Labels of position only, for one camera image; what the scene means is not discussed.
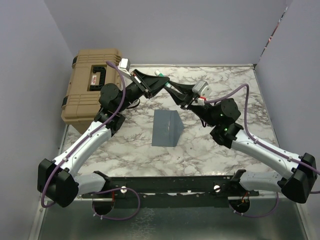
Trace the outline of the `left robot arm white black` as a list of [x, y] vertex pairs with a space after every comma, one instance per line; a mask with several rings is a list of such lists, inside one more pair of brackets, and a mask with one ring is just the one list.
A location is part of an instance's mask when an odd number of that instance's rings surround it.
[[53, 160], [41, 161], [37, 188], [42, 193], [40, 202], [43, 208], [51, 207], [51, 204], [45, 204], [45, 198], [64, 208], [79, 195], [95, 193], [103, 198], [110, 193], [106, 175], [94, 172], [79, 176], [78, 171], [92, 153], [120, 129], [125, 120], [122, 111], [142, 96], [154, 97], [170, 80], [166, 76], [146, 75], [136, 69], [130, 78], [132, 83], [122, 90], [114, 83], [104, 85], [100, 90], [100, 109], [85, 133]]

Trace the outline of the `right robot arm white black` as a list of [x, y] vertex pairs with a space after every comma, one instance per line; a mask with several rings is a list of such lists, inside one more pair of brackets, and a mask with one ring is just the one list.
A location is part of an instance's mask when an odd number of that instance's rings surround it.
[[241, 112], [232, 95], [246, 88], [245, 101], [248, 102], [248, 84], [244, 83], [215, 100], [207, 99], [211, 89], [202, 80], [195, 85], [170, 81], [164, 88], [178, 106], [192, 111], [202, 123], [212, 128], [210, 135], [218, 145], [242, 152], [274, 170], [266, 176], [244, 171], [229, 184], [234, 195], [264, 190], [282, 193], [296, 203], [307, 202], [320, 174], [315, 157], [307, 152], [299, 155], [281, 149], [250, 133], [246, 122], [243, 125], [237, 123]]

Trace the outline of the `green white glue stick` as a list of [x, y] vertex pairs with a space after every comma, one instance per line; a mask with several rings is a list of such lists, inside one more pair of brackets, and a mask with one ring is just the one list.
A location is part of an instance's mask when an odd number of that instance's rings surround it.
[[168, 87], [168, 88], [171, 88], [171, 87], [172, 87], [172, 85], [171, 85], [169, 82], [167, 82], [167, 83], [165, 84], [165, 86]]

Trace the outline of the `grey paper envelope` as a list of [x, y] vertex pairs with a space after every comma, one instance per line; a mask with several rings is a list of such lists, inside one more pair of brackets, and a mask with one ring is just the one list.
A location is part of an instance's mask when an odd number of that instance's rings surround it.
[[177, 110], [156, 109], [153, 117], [153, 147], [176, 147], [184, 125]]

